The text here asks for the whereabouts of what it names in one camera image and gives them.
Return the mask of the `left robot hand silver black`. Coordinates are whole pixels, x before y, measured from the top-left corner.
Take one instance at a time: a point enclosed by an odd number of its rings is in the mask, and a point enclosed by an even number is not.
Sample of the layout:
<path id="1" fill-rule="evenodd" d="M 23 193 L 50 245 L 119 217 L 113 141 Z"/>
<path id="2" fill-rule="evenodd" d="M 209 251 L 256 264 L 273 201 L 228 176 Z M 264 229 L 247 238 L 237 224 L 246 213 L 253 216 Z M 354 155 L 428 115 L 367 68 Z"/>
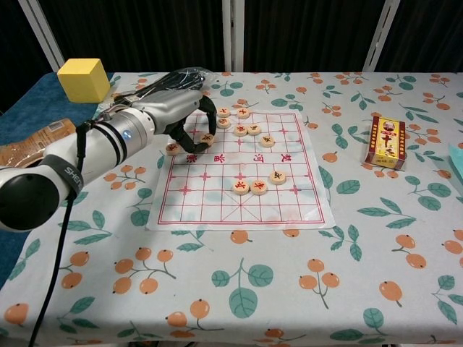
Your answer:
<path id="1" fill-rule="evenodd" d="M 204 142 L 194 142 L 184 129 L 187 117 L 196 110 L 207 116 L 208 133 L 216 133 L 217 110 L 213 101 L 199 90 L 163 90 L 141 100 L 141 110 L 154 123 L 154 134 L 166 134 L 187 153 L 199 154 L 208 148 Z"/>

